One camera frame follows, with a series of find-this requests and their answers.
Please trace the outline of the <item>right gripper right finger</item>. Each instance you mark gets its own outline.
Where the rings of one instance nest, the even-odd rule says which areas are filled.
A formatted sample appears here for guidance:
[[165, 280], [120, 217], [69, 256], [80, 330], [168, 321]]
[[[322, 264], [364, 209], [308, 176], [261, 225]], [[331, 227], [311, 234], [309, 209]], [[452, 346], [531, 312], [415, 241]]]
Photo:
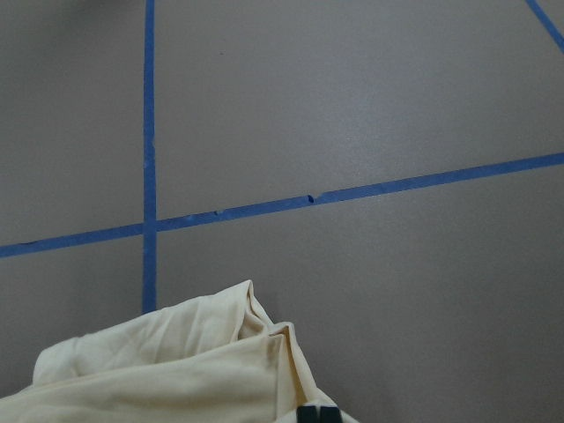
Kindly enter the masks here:
[[341, 423], [341, 411], [336, 406], [321, 406], [319, 410], [320, 423]]

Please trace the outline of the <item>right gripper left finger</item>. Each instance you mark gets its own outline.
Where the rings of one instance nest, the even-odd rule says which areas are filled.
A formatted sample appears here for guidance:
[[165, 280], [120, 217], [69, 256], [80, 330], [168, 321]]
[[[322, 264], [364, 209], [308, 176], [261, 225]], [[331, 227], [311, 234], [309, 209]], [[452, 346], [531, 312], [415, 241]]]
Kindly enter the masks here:
[[303, 405], [296, 409], [297, 423], [317, 423], [318, 413], [314, 405]]

